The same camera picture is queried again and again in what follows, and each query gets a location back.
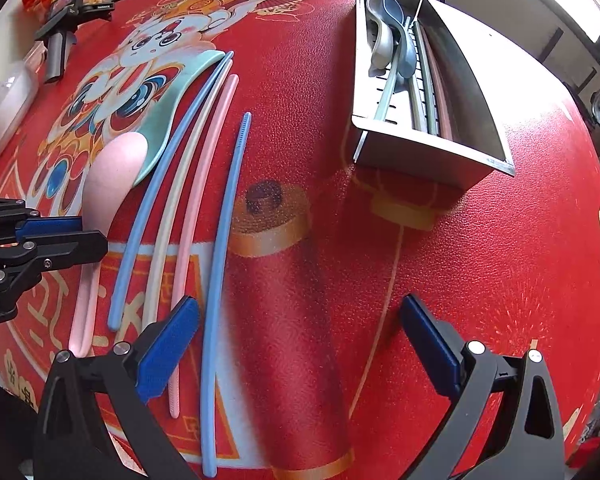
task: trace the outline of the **wall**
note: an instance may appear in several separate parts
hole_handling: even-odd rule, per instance
[[[577,37],[540,0],[447,0],[456,7],[537,57],[560,27],[564,35],[545,62],[545,66],[560,79],[579,86],[597,67],[593,56]],[[600,88],[600,74],[581,94],[588,102],[591,93]]]

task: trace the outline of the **red tablecloth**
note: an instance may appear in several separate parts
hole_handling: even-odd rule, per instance
[[[188,292],[204,304],[222,193],[247,110],[253,124],[234,214],[251,186],[275,180],[305,231],[265,258],[245,258],[235,246],[229,254],[218,478],[315,479],[341,471],[341,478],[398,478],[448,405],[400,329],[397,307],[411,291],[465,339],[513,355],[537,345],[554,381],[567,453],[574,447],[600,387],[600,165],[560,83],[496,32],[447,12],[475,37],[467,54],[516,165],[515,178],[493,173],[459,200],[437,184],[354,167],[344,153],[354,0],[123,0],[112,22],[80,29],[65,78],[40,91],[0,158],[0,196],[25,198],[43,215],[78,214],[94,155],[120,132],[142,131],[187,49],[235,51],[240,84],[206,186]],[[96,81],[109,81],[107,89],[88,92]],[[149,97],[141,101],[131,88]],[[152,244],[181,150],[144,232],[123,328],[113,334],[109,298],[147,180],[118,211],[100,282],[96,354],[137,335]],[[184,202],[160,316],[170,304]],[[68,341],[78,274],[46,273],[23,295],[18,317],[0,325],[2,378],[35,404],[54,353]],[[192,463],[200,461],[201,336],[181,366],[182,416],[170,418],[166,396],[150,402]],[[120,437],[110,406],[102,409]],[[480,428],[478,441],[485,437]],[[476,457],[472,446],[464,464]]]

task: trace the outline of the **pink spoon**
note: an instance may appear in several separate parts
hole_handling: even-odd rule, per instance
[[[82,188],[82,228],[105,236],[123,200],[133,187],[147,153],[142,134],[127,132],[107,144],[93,161]],[[100,263],[86,264],[80,272],[69,350],[85,357],[91,349],[96,319]]]

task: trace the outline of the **screw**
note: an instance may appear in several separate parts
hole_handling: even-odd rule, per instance
[[[529,359],[535,363],[539,363],[542,361],[542,354],[536,349],[529,350]]]
[[[125,355],[125,354],[128,354],[129,350],[131,350],[131,345],[129,343],[127,343],[126,341],[120,341],[120,343],[117,343],[113,347],[113,353],[115,355]]]
[[[59,363],[65,363],[69,360],[69,357],[71,357],[71,354],[68,350],[61,350],[56,355],[56,361],[58,361]]]
[[[484,345],[480,341],[469,341],[466,346],[472,354],[484,354]]]

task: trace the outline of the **ceramic spoon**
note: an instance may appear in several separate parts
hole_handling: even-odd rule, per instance
[[[82,228],[105,236],[122,201],[134,185],[146,158],[142,134],[128,132],[109,142],[93,161],[82,188]],[[85,357],[91,349],[96,319],[100,263],[82,266],[69,350]]]
[[[224,52],[219,50],[205,50],[196,56],[182,60],[184,64],[182,71],[138,127],[138,130],[147,139],[148,149],[142,170],[138,173],[134,186],[139,184],[158,164],[169,142],[171,125],[185,92],[200,74],[223,57]]]
[[[382,0],[382,18],[400,34],[402,52],[398,56],[398,73],[408,79],[416,72],[416,49],[406,30],[410,19],[407,18],[407,23],[404,23],[404,12],[397,0]]]
[[[389,65],[394,51],[394,34],[382,20],[382,0],[366,0],[366,10],[378,25],[378,36],[371,51],[371,65],[384,70]]]
[[[413,75],[411,76],[409,81],[410,81],[410,83],[416,85],[415,86],[416,90],[414,91],[413,89],[410,89],[410,93],[412,96],[419,95],[419,93],[417,92],[417,84],[415,81],[415,67],[418,62],[418,53],[415,51],[414,46],[413,46],[413,38],[411,37],[410,28],[413,27],[414,24],[416,26],[420,25],[418,23],[418,15],[420,13],[420,7],[422,6],[422,1],[423,0],[420,0],[420,3],[418,4],[418,9],[416,10],[416,13],[413,15],[413,18],[411,16],[407,17],[407,20],[404,23],[404,27],[402,28],[402,30],[404,30],[406,32],[406,37],[408,38],[409,41],[407,41],[406,43],[400,42],[395,49],[394,56],[391,60],[391,68],[389,70],[389,75],[387,76],[386,83],[384,85],[384,89],[382,90],[382,96],[380,97],[380,101],[378,103],[378,108],[376,108],[376,114],[374,116],[375,120],[384,121],[386,119],[386,114],[389,110],[389,103],[390,103],[391,97],[395,91],[395,86],[397,83],[397,75],[400,73],[400,59],[402,59],[404,57],[404,49],[405,48],[411,49],[411,52],[408,53],[408,56],[411,56],[411,54],[413,54],[413,59],[414,59]]]

